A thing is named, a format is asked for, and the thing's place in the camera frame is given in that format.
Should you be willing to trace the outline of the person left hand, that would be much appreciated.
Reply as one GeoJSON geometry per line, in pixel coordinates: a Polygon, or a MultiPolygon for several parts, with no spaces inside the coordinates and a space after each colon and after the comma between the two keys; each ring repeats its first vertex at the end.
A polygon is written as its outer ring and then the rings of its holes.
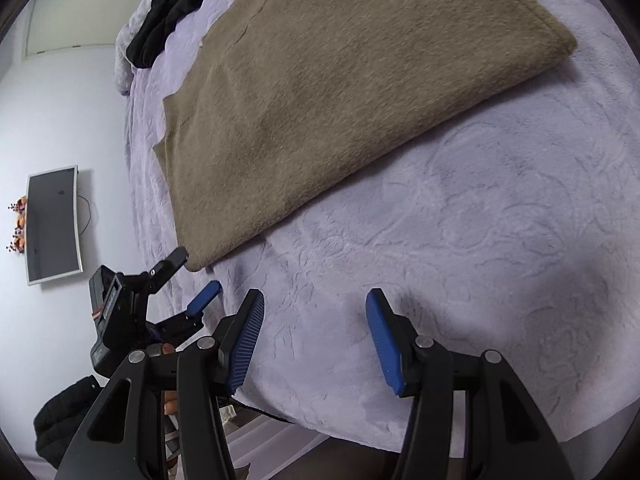
{"type": "Polygon", "coordinates": [[[165,415],[175,415],[178,412],[178,393],[165,391],[163,393],[163,410],[165,415]]]}

